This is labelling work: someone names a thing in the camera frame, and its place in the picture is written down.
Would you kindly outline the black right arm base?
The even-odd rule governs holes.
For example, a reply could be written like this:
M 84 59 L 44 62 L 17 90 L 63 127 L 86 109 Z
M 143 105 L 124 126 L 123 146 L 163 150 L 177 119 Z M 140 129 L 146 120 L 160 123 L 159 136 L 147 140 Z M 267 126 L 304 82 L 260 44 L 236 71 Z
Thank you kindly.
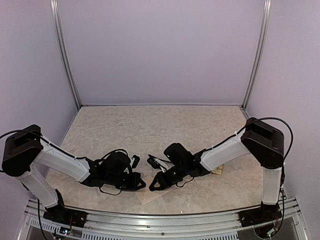
M 238 216 L 243 228 L 283 219 L 278 202 L 276 204 L 264 204 L 261 202 L 259 207 L 242 210 L 238 213 Z

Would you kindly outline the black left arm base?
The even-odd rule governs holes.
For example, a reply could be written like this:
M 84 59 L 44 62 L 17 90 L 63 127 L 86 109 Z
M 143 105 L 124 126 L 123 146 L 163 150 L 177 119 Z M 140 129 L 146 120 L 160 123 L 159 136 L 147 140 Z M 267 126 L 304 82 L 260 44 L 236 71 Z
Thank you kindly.
M 61 193 L 56 189 L 57 205 L 53 207 L 46 207 L 43 218 L 56 223 L 68 225 L 70 227 L 83 228 L 88 213 L 81 210 L 71 209 L 65 207 Z

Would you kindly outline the pink envelope with flap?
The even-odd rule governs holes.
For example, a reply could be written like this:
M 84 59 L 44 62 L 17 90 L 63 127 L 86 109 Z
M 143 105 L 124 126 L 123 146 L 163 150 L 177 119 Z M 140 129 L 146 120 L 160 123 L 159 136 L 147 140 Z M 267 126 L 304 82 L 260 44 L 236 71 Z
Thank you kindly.
M 171 190 L 150 191 L 148 188 L 143 188 L 135 192 L 142 205 L 146 205 L 159 197 L 169 193 Z

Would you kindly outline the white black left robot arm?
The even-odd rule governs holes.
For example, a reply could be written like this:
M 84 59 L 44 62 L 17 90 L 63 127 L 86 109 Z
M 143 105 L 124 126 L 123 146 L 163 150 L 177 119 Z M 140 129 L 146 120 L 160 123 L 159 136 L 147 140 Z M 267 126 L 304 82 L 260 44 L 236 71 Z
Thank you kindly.
M 18 179 L 46 209 L 63 207 L 63 198 L 36 165 L 46 166 L 90 188 L 108 185 L 119 192 L 135 192 L 146 187 L 141 173 L 134 171 L 139 157 L 129 156 L 124 149 L 112 150 L 96 160 L 75 156 L 48 140 L 36 124 L 0 137 L 5 139 L 1 171 Z

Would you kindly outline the brown round sticker sheet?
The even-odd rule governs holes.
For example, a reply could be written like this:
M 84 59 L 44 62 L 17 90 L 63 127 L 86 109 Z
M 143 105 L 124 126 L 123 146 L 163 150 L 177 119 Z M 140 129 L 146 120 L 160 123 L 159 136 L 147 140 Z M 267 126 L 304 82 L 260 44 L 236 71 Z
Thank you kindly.
M 220 165 L 218 166 L 217 168 L 213 169 L 211 171 L 212 174 L 216 174 L 216 175 L 223 175 L 223 172 L 224 172 L 224 166 L 223 165 Z

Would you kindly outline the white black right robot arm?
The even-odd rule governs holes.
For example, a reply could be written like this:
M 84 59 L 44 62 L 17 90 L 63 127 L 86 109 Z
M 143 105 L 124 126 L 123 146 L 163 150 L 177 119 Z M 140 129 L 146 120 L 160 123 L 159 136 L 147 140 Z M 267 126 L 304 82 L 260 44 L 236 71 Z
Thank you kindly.
M 263 205 L 275 206 L 279 201 L 285 162 L 284 133 L 263 119 L 249 118 L 245 126 L 216 145 L 191 153 L 181 143 L 169 145 L 163 153 L 173 166 L 159 171 L 151 184 L 151 192 L 164 191 L 184 177 L 202 177 L 217 167 L 252 156 L 263 170 Z

